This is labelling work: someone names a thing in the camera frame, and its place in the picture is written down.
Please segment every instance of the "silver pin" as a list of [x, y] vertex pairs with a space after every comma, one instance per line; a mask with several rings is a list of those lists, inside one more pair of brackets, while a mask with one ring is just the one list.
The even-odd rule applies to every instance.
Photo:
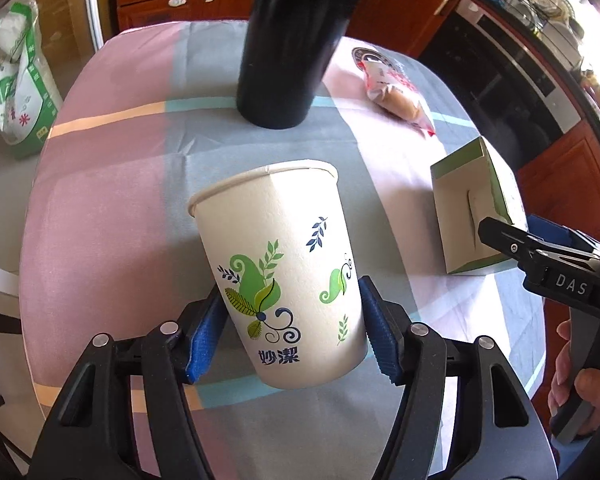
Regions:
[[175, 334], [178, 331], [178, 324], [175, 321], [167, 321], [160, 326], [160, 332], [164, 335]]
[[96, 337], [91, 340], [94, 346], [100, 347], [104, 346], [109, 342], [109, 336], [107, 334], [98, 334]]
[[413, 333], [415, 335], [424, 336], [429, 333], [429, 328], [425, 324], [414, 323], [411, 325], [411, 333]]
[[480, 345], [485, 350], [491, 350], [496, 343], [493, 342], [493, 339], [483, 335], [480, 339], [478, 339], [478, 345]]

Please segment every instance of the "drawer handle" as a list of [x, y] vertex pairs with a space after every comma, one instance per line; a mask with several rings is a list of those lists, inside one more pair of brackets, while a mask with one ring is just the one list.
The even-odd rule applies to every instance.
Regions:
[[442, 0], [442, 3], [440, 4], [440, 6], [436, 9], [436, 12], [433, 13], [434, 16], [437, 16], [440, 14], [440, 12], [442, 12], [442, 9], [445, 8], [446, 4], [449, 3], [449, 0]]
[[187, 3], [187, 0], [169, 0], [170, 7], [179, 7]]

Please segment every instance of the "paper cup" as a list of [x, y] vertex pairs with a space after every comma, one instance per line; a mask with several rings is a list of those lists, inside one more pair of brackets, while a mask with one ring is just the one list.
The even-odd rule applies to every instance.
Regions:
[[264, 166], [189, 200], [229, 314], [260, 379], [305, 388], [366, 355], [356, 268], [336, 169]]

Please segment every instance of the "plastic wrapper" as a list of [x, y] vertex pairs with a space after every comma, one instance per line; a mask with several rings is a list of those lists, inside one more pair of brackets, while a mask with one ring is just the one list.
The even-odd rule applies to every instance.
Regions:
[[380, 61], [363, 60], [361, 64], [369, 99], [430, 136], [436, 134], [427, 102], [404, 74]]
[[0, 9], [0, 132], [16, 158], [42, 149], [61, 105], [36, 1], [11, 0]]

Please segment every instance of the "hand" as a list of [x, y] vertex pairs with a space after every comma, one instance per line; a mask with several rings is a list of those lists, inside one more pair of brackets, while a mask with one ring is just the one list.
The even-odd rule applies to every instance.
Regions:
[[[555, 375], [551, 382], [549, 392], [549, 410], [554, 416], [558, 407], [569, 399], [569, 388], [565, 384], [571, 371], [571, 358], [569, 356], [571, 347], [571, 321], [565, 321], [558, 325], [558, 335], [567, 341], [555, 360]], [[586, 368], [580, 370], [575, 380], [576, 392], [582, 400], [590, 402], [594, 411], [589, 419], [578, 430], [578, 434], [584, 435], [597, 430], [600, 426], [600, 370]]]

